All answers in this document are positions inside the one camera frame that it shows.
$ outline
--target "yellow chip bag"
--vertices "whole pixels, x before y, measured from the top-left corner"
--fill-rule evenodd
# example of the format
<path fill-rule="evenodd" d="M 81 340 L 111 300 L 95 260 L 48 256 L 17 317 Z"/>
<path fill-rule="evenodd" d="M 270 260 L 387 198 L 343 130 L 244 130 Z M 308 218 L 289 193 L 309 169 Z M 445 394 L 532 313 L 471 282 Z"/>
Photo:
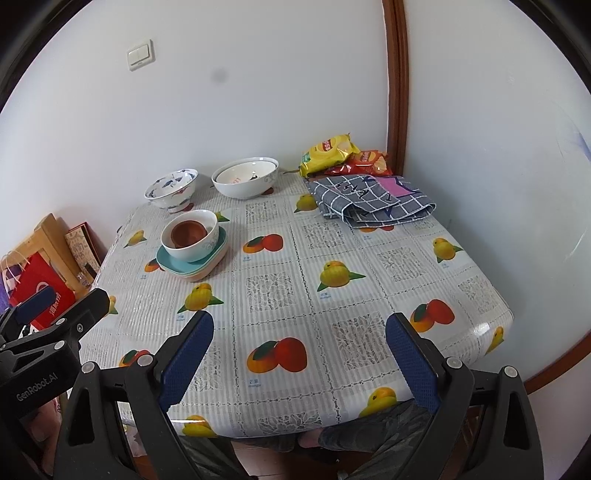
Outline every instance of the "yellow chip bag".
<path fill-rule="evenodd" d="M 329 138 L 304 154 L 300 163 L 300 175 L 306 178 L 317 171 L 339 165 L 352 153 L 359 153 L 359 149 L 349 135 Z"/>

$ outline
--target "person's legs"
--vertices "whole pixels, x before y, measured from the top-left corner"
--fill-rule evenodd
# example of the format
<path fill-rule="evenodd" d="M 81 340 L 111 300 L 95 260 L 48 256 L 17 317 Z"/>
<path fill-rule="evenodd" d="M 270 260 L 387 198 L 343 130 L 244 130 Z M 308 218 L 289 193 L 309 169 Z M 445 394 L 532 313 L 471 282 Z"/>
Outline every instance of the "person's legs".
<path fill-rule="evenodd" d="M 326 427 L 318 436 L 318 445 L 329 450 L 373 453 L 394 434 L 403 438 L 421 427 L 424 430 L 429 419 L 427 410 L 417 406 L 414 400 L 408 400 L 368 417 Z"/>
<path fill-rule="evenodd" d="M 246 473 L 228 438 L 179 437 L 202 480 L 246 480 Z"/>
<path fill-rule="evenodd" d="M 234 442 L 254 445 L 255 447 L 270 448 L 280 453 L 291 452 L 296 446 L 296 434 L 273 435 L 272 437 L 252 437 L 232 439 Z"/>
<path fill-rule="evenodd" d="M 348 480 L 391 480 L 423 438 L 431 414 L 414 400 L 323 429 L 321 447 L 375 452 Z"/>

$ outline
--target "brown bowl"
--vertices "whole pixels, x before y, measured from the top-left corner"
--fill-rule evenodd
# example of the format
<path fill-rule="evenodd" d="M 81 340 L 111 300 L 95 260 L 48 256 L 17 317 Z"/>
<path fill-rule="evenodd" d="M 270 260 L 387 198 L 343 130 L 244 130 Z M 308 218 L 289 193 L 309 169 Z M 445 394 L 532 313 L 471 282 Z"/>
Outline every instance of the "brown bowl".
<path fill-rule="evenodd" d="M 207 236 L 206 228 L 195 220 L 186 220 L 175 225 L 170 239 L 175 248 L 185 248 L 196 244 Z"/>

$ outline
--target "tablecloth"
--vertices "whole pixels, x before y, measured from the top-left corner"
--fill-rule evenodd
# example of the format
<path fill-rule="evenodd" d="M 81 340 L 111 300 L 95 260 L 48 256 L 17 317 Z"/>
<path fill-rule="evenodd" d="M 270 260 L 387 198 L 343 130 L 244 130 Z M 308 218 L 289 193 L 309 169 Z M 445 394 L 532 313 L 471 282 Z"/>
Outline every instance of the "tablecloth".
<path fill-rule="evenodd" d="M 142 205 L 95 280 L 111 310 L 80 351 L 82 361 L 115 367 L 127 352 L 154 353 L 181 331 L 193 314 L 178 313 L 185 306 L 205 308 L 214 337 L 168 412 L 178 431 L 181 420 L 199 415 L 230 437 L 302 432 L 411 398 L 385 341 L 393 312 L 413 317 L 444 356 L 467 364 L 497 347 L 512 323 L 486 276 L 432 216 L 352 229 L 323 218 L 291 173 L 246 201 L 204 187 L 193 207 L 216 212 L 227 231 L 221 263 L 196 284 L 161 271 L 154 258 L 174 216 Z M 129 405 L 120 411 L 132 423 Z"/>

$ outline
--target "red paper bag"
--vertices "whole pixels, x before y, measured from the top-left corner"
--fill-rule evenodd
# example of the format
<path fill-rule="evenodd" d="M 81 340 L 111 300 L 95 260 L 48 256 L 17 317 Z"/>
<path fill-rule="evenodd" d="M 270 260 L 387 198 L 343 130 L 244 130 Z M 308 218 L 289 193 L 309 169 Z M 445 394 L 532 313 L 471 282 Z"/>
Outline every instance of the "red paper bag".
<path fill-rule="evenodd" d="M 29 257 L 17 286 L 8 299 L 8 303 L 15 307 L 47 286 L 56 291 L 56 302 L 31 322 L 38 330 L 49 327 L 76 302 L 74 292 L 66 286 L 56 271 L 47 265 L 39 252 Z"/>

